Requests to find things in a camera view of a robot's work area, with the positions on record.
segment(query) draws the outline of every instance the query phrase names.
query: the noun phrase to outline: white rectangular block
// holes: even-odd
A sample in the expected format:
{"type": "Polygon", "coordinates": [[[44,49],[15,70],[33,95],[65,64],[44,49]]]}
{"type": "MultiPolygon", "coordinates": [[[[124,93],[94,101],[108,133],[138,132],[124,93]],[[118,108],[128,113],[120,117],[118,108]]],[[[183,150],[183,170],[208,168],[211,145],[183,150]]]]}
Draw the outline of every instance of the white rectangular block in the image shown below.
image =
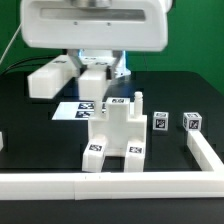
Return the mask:
{"type": "Polygon", "coordinates": [[[2,132],[0,132],[0,151],[3,149],[4,144],[3,144],[3,137],[2,137],[2,132]]]}
{"type": "Polygon", "coordinates": [[[124,172],[143,172],[145,146],[141,142],[129,141],[125,155],[124,172]]]}
{"type": "Polygon", "coordinates": [[[85,149],[82,161],[82,171],[101,172],[105,159],[105,149],[107,141],[101,139],[91,139],[85,149]]]}
{"type": "Polygon", "coordinates": [[[28,76],[30,97],[52,99],[76,75],[74,64],[61,55],[28,76]]]}
{"type": "Polygon", "coordinates": [[[200,131],[189,131],[187,146],[203,171],[224,171],[224,165],[200,131]]]}

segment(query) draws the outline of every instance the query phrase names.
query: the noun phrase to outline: small cube with marker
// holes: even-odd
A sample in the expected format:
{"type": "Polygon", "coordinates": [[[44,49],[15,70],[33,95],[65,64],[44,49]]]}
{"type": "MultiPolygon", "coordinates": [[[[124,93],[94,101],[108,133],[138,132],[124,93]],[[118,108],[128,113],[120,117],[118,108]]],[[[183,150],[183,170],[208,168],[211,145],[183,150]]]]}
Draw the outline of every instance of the small cube with marker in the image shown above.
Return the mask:
{"type": "Polygon", "coordinates": [[[154,112],[153,115],[153,130],[167,131],[168,130],[168,112],[154,112]]]}
{"type": "Polygon", "coordinates": [[[201,130],[202,117],[197,112],[184,113],[183,126],[186,131],[201,130]]]}

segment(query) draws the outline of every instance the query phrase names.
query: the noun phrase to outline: white wooden block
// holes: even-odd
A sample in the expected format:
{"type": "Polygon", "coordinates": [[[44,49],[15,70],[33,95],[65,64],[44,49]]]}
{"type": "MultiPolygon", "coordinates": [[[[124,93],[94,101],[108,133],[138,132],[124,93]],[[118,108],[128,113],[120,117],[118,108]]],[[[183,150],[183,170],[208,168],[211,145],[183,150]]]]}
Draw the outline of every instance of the white wooden block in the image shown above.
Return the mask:
{"type": "Polygon", "coordinates": [[[74,199],[74,174],[1,174],[0,200],[74,199]]]}
{"type": "Polygon", "coordinates": [[[4,143],[3,143],[3,137],[2,137],[2,132],[0,132],[0,151],[3,149],[4,143]]]}
{"type": "Polygon", "coordinates": [[[71,59],[61,55],[28,76],[30,97],[52,99],[76,75],[71,59]]]}
{"type": "Polygon", "coordinates": [[[183,127],[186,131],[201,130],[202,117],[197,112],[184,113],[183,127]]]}
{"type": "Polygon", "coordinates": [[[187,145],[203,171],[224,171],[224,166],[200,131],[189,131],[187,145]]]}
{"type": "Polygon", "coordinates": [[[127,145],[124,172],[143,172],[145,145],[138,141],[129,141],[127,145]]]}
{"type": "Polygon", "coordinates": [[[168,112],[154,112],[153,115],[153,130],[167,131],[168,130],[168,112]]]}
{"type": "Polygon", "coordinates": [[[101,172],[104,159],[107,140],[105,138],[90,139],[84,154],[82,162],[82,171],[101,172]]]}
{"type": "Polygon", "coordinates": [[[99,101],[108,88],[105,70],[88,69],[78,79],[79,99],[99,101]]]}

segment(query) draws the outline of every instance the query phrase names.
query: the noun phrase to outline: white block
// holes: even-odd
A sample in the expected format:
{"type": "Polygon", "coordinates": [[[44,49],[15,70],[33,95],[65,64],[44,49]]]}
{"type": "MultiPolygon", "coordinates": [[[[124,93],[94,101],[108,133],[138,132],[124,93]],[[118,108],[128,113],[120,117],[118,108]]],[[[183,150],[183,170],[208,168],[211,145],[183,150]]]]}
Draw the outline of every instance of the white block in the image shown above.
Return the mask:
{"type": "Polygon", "coordinates": [[[61,55],[28,76],[30,97],[52,99],[76,75],[71,59],[61,55]]]}
{"type": "Polygon", "coordinates": [[[129,141],[125,155],[124,172],[143,172],[145,145],[139,141],[129,141]]]}
{"type": "Polygon", "coordinates": [[[169,119],[168,112],[154,112],[153,130],[167,131],[168,119],[169,119]]]}
{"type": "Polygon", "coordinates": [[[201,130],[202,117],[197,112],[184,113],[183,126],[186,131],[201,130]]]}
{"type": "Polygon", "coordinates": [[[200,131],[189,131],[187,146],[203,171],[224,171],[224,166],[200,131]]]}
{"type": "Polygon", "coordinates": [[[107,88],[106,72],[104,70],[88,69],[78,80],[80,100],[102,100],[107,88]]]}
{"type": "Polygon", "coordinates": [[[104,137],[90,139],[83,154],[82,171],[101,172],[104,159],[107,140],[104,137]]]}
{"type": "Polygon", "coordinates": [[[0,151],[3,149],[4,144],[3,144],[3,137],[2,137],[2,132],[0,132],[0,151]]]}

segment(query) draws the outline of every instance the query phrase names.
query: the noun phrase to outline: stacked blocks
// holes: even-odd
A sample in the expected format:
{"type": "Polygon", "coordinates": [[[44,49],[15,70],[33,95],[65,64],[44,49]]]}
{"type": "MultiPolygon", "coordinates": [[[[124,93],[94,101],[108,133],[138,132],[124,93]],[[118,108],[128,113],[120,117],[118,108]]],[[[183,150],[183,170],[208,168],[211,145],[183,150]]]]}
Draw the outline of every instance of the stacked blocks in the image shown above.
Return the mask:
{"type": "Polygon", "coordinates": [[[142,94],[136,94],[135,114],[130,114],[130,99],[108,98],[106,113],[96,113],[88,120],[89,143],[83,155],[83,171],[101,172],[105,156],[125,157],[125,172],[142,172],[145,159],[147,116],[142,115],[142,94]],[[92,152],[91,144],[101,146],[92,152]]]}

